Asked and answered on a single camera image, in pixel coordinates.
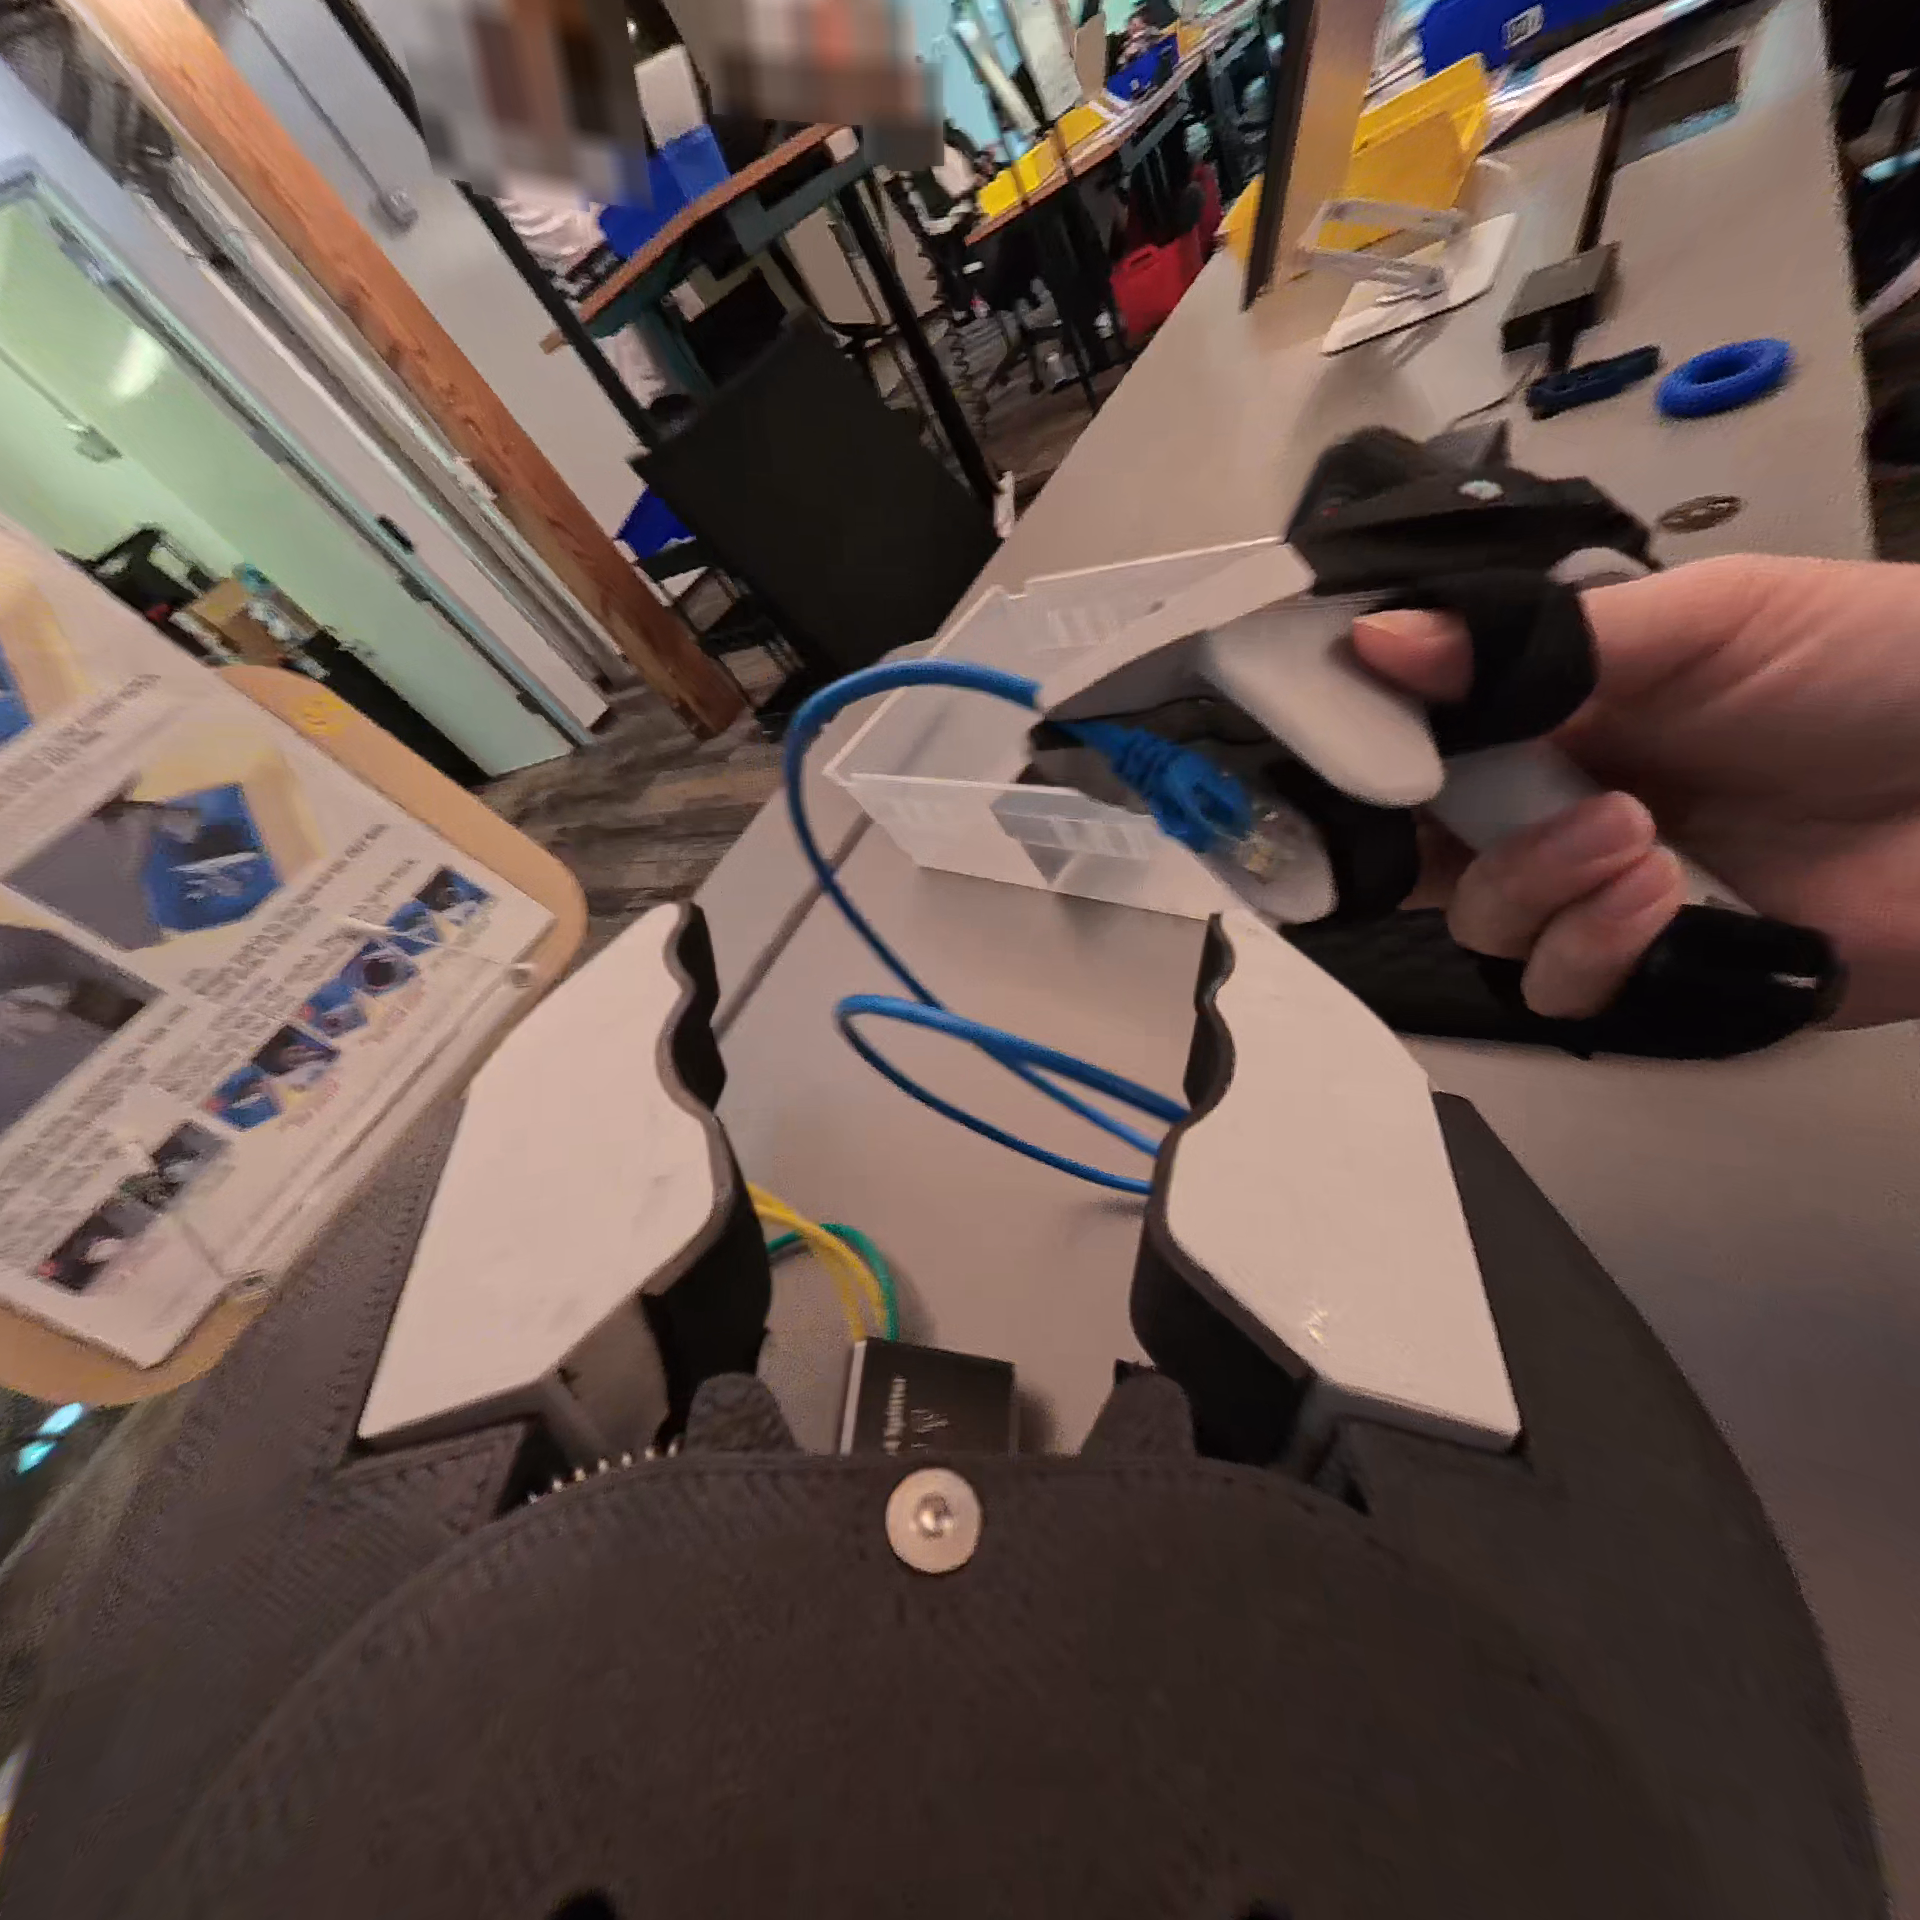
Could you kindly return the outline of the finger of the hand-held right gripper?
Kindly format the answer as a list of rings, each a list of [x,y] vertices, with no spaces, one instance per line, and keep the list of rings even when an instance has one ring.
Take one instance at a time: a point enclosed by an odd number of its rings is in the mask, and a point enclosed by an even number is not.
[[[1119,725],[1243,765],[1284,754],[1368,808],[1434,803],[1446,774],[1420,701],[1351,648],[1371,608],[1368,591],[1317,594],[1289,545],[1045,574],[1038,713],[1056,733]]]
[[[1261,812],[1243,836],[1243,898],[1273,924],[1317,924],[1338,907],[1334,854],[1295,812]]]

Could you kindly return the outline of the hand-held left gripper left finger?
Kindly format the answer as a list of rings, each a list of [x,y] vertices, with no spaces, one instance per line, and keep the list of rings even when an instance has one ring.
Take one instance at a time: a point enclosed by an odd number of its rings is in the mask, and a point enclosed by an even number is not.
[[[357,1441],[527,1423],[567,1466],[663,1450],[703,1380],[759,1375],[774,1266],[715,1114],[698,903],[636,918],[470,1082]]]

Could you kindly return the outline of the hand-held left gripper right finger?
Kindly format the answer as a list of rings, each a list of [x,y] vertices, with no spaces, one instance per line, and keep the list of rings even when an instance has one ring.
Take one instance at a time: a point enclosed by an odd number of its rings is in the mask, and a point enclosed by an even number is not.
[[[1201,935],[1131,1325],[1218,1464],[1317,1466],[1351,1423],[1524,1434],[1426,1068],[1243,907]]]

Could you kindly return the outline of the black ethernet splitter box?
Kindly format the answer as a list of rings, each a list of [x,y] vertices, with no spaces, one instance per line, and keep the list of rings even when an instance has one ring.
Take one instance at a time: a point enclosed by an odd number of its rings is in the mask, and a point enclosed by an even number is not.
[[[834,1450],[845,1456],[1017,1456],[1017,1369],[1000,1356],[862,1339],[851,1350]]]

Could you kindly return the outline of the person's right hand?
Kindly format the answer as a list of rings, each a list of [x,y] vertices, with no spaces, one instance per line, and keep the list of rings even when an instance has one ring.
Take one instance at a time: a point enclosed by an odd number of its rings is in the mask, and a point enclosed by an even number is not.
[[[1681,854],[1844,963],[1837,1029],[1920,1019],[1920,566],[1696,561],[1584,591],[1596,783],[1436,889],[1546,1021],[1596,1019],[1686,903]]]

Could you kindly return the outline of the wooden board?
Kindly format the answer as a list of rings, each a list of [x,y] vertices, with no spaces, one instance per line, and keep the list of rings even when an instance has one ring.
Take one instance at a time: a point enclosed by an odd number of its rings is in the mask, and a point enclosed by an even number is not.
[[[0,1314],[0,1387],[34,1403],[132,1406],[174,1393],[214,1369],[231,1345],[286,1293],[286,1280],[337,1229],[337,1221],[387,1168],[410,1125],[441,1105],[452,1105],[504,1035],[563,981],[586,935],[586,898],[575,875],[517,828],[498,819],[481,798],[436,774],[398,739],[377,730],[341,696],[300,686],[285,670],[231,666],[214,673],[285,730],[300,733],[314,754],[337,760],[353,783],[374,788],[398,812],[416,819],[470,864],[498,875],[517,897],[536,898],[552,924],[544,939],[515,967],[515,988],[492,988],[491,1004],[475,1015],[416,1076],[387,1103],[387,1111],[300,1192],[286,1224],[286,1245],[269,1262],[262,1277],[236,1286],[159,1365],[131,1365],[109,1350],[48,1329],[43,1321]]]

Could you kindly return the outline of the clear plastic box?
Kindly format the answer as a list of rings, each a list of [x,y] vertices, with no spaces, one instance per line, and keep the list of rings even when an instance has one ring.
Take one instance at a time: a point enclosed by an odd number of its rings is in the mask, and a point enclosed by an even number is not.
[[[1078,566],[987,587],[930,648],[1017,675],[1078,675],[1134,619],[1198,594],[1234,610],[1218,587],[1292,591],[1304,566],[1279,541],[1195,548],[1159,561]],[[1182,849],[1131,808],[1122,788],[1095,798],[1031,774],[1028,719],[959,688],[902,688],[862,706],[826,779],[922,870],[996,878],[1176,918],[1232,903],[1232,878]]]

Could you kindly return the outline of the red bag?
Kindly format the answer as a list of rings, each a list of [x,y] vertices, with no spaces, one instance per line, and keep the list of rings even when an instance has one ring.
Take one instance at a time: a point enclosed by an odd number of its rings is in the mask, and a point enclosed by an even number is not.
[[[1172,242],[1142,242],[1111,268],[1119,323],[1131,350],[1142,350],[1182,303],[1209,256],[1209,234],[1188,228]]]

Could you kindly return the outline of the yellow plastic bin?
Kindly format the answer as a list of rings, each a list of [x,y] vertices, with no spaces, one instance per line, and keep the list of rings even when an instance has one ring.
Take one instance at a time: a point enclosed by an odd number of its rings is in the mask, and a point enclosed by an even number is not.
[[[1340,196],[1448,213],[1492,139],[1492,73],[1477,54],[1404,84],[1357,122]]]

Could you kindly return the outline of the upright sign board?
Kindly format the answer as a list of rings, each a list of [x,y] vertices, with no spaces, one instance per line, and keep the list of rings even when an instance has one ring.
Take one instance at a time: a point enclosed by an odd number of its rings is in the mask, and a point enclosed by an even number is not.
[[[1263,300],[1276,277],[1298,270],[1321,208],[1340,196],[1383,16],[1383,0],[1279,6],[1273,118],[1238,309]]]

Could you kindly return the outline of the printed instruction sheet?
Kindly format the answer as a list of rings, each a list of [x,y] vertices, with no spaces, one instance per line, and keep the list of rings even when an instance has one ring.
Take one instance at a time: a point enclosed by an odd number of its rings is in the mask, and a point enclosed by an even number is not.
[[[552,914],[5,528],[5,1309],[136,1369]]]

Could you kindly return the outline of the black panel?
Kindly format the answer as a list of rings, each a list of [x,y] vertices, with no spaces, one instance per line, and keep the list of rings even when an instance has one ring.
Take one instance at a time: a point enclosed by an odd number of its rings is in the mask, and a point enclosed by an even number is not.
[[[935,640],[996,555],[994,509],[812,316],[636,473],[830,675]]]

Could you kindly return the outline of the glass door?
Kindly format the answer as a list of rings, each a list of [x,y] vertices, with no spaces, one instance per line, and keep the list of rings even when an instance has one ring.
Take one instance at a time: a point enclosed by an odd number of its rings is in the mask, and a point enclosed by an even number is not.
[[[464,541],[209,297],[177,309],[27,159],[0,189],[5,520],[181,651],[280,666],[475,790],[609,725]]]

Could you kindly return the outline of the wooden top desk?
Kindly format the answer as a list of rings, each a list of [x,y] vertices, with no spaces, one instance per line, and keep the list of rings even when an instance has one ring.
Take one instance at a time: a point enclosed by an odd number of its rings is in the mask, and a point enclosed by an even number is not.
[[[636,256],[628,256],[582,303],[563,300],[544,354],[575,350],[655,316],[661,300],[685,282],[701,242],[723,238],[746,263],[777,252],[812,213],[834,213],[853,261],[879,297],[890,342],[908,354],[919,399],[930,407],[939,438],[963,486],[994,505],[996,473],[970,421],[922,333],[908,282],[879,230],[879,202],[868,181],[879,173],[868,142],[845,126],[806,126],[681,208]]]

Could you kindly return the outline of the wooden post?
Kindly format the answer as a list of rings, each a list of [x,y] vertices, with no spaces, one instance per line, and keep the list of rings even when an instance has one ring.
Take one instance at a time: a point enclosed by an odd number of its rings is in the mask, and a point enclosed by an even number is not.
[[[746,719],[733,675],[620,555],[324,171],[237,79],[192,6],[70,6],[115,69],[275,234],[324,303],[464,461],[515,541],[694,739]]]

